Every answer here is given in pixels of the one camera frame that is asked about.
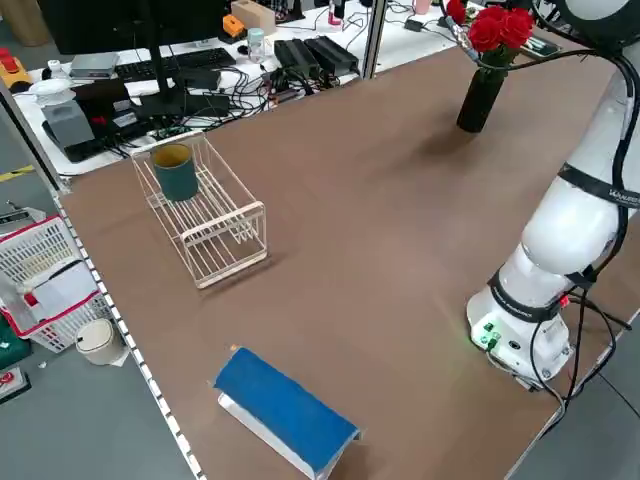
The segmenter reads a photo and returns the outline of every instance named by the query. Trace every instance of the red rose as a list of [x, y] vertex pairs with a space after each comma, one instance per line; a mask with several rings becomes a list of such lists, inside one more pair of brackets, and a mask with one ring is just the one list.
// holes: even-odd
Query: red rose
[[488, 7], [484, 10], [480, 10], [478, 12], [478, 15], [476, 15], [475, 20], [478, 21], [482, 20], [483, 18], [493, 18], [494, 20], [501, 22], [506, 14], [507, 11], [504, 8], [500, 7], [499, 5], [494, 5], [493, 7]]
[[467, 10], [460, 0], [449, 0], [449, 3], [447, 3], [447, 15], [453, 18], [453, 21], [458, 25], [462, 25], [467, 19]]
[[478, 52], [484, 53], [495, 50], [500, 46], [501, 23], [494, 18], [485, 17], [471, 24], [469, 40]]
[[533, 33], [533, 18], [524, 8], [514, 8], [502, 19], [500, 34], [509, 48], [520, 48]]

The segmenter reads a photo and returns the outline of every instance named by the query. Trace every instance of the white desk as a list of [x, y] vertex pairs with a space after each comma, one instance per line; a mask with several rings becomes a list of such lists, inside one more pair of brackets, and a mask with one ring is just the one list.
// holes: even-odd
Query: white desk
[[[408, 0], [403, 0], [404, 3], [410, 4]], [[278, 27], [277, 32], [268, 36], [268, 40], [273, 44], [275, 40], [287, 40], [292, 38], [310, 38], [320, 35], [327, 35], [331, 37], [336, 43], [346, 47], [349, 45], [356, 34], [361, 30], [356, 25], [348, 25], [346, 29], [342, 27], [335, 27], [329, 25], [327, 22], [328, 13], [327, 8], [318, 8], [305, 12], [306, 19], [296, 22], [288, 23]], [[351, 1], [346, 4], [345, 19], [350, 15], [359, 12], [360, 14], [354, 18], [366, 20], [367, 9], [364, 8], [359, 2]], [[391, 10], [387, 11], [387, 21], [402, 21], [409, 16], [409, 13], [393, 13]], [[432, 7], [427, 15], [418, 15], [412, 18], [421, 22], [427, 22], [430, 20], [436, 20], [440, 17], [439, 7]], [[311, 28], [316, 25], [316, 30], [312, 31]], [[435, 22], [429, 25], [432, 30], [440, 31], [444, 34], [447, 33], [445, 29], [439, 29]], [[360, 60], [364, 56], [364, 50], [367, 43], [368, 26], [365, 26], [365, 30], [349, 45], [349, 51], [356, 55]], [[195, 43], [184, 43], [172, 46], [173, 52], [177, 55], [180, 53], [187, 53], [196, 50], [205, 50], [213, 47], [224, 47], [227, 51], [237, 60], [236, 67], [243, 72], [246, 72], [250, 78], [257, 78], [262, 72], [259, 65], [252, 63], [247, 57], [243, 57], [237, 53], [237, 45], [226, 45], [217, 39], [213, 39], [206, 47], [197, 47]], [[378, 56], [378, 71], [384, 71], [389, 68], [396, 67], [398, 65], [411, 62], [418, 58], [422, 58], [428, 55], [432, 55], [436, 52], [445, 50], [452, 47], [453, 42], [447, 41], [441, 35], [430, 32], [412, 32], [405, 30], [399, 23], [385, 23], [383, 31], [382, 46]], [[162, 47], [163, 56], [170, 56], [171, 52], [168, 47]], [[138, 55], [142, 60], [148, 60], [150, 58], [149, 52], [146, 49], [138, 49], [137, 53], [134, 50], [125, 50], [119, 52], [120, 64], [135, 63], [140, 61]], [[268, 71], [275, 70], [279, 67], [279, 62], [275, 56], [269, 56], [262, 64]], [[39, 79], [41, 70], [30, 72], [34, 80]], [[355, 75], [348, 75], [341, 78], [341, 82], [344, 84], [348, 81], [356, 78]], [[237, 75], [233, 73], [223, 72], [220, 82], [221, 88], [229, 88], [235, 85], [237, 81]], [[132, 91], [130, 89], [132, 97], [136, 97], [139, 92]], [[42, 122], [44, 121], [44, 115], [40, 108], [35, 103], [35, 97], [31, 95], [17, 95], [15, 97], [16, 103], [20, 107], [23, 115], [29, 122], [29, 125], [35, 132], [36, 138], [41, 142], [44, 151], [51, 159], [51, 163], [61, 176], [77, 176], [92, 170], [104, 167], [111, 163], [121, 160], [121, 157], [111, 153], [104, 152], [99, 155], [93, 156], [79, 163], [70, 162], [64, 153], [49, 139], [47, 134], [42, 128]], [[152, 142], [149, 137], [141, 138], [133, 142], [136, 145], [144, 145]]]

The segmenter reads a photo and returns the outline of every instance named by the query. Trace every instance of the gray floor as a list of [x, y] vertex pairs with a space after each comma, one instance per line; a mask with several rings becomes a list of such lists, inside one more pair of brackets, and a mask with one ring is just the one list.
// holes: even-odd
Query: gray floor
[[0, 406], [2, 478], [193, 480], [131, 357], [96, 367], [38, 349], [21, 365], [32, 389]]
[[[27, 68], [59, 58], [54, 45], [24, 48], [0, 22], [0, 46], [10, 46]], [[22, 166], [19, 149], [0, 125], [2, 171]], [[0, 186], [7, 199], [50, 208], [30, 175]], [[37, 368], [41, 357], [47, 368]], [[145, 382], [131, 360], [121, 369], [97, 368], [73, 350], [40, 351], [26, 362], [33, 389], [0, 406], [2, 478], [52, 480], [191, 479]], [[640, 334], [624, 336], [604, 375], [640, 408]], [[514, 480], [638, 480], [640, 420], [600, 378], [575, 400], [562, 424], [540, 441]], [[215, 472], [207, 472], [215, 478]]]

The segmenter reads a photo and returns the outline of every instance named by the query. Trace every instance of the yellow tape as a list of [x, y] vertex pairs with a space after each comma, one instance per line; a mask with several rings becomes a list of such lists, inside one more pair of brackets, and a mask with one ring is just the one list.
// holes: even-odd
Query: yellow tape
[[16, 177], [20, 177], [21, 175], [26, 175], [27, 173], [31, 173], [34, 170], [35, 168], [33, 168], [33, 165], [29, 165], [28, 167], [22, 167], [8, 173], [3, 173], [0, 175], [0, 183], [6, 182], [7, 180], [13, 180]]

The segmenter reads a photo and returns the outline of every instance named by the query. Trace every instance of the computer monitor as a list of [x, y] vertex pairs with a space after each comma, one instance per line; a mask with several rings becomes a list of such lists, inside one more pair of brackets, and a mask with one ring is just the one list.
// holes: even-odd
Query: computer monitor
[[222, 31], [226, 0], [38, 0], [58, 50], [91, 54], [148, 48], [160, 93], [144, 97], [149, 110], [183, 113], [208, 105], [201, 95], [169, 89], [160, 45], [204, 40]]

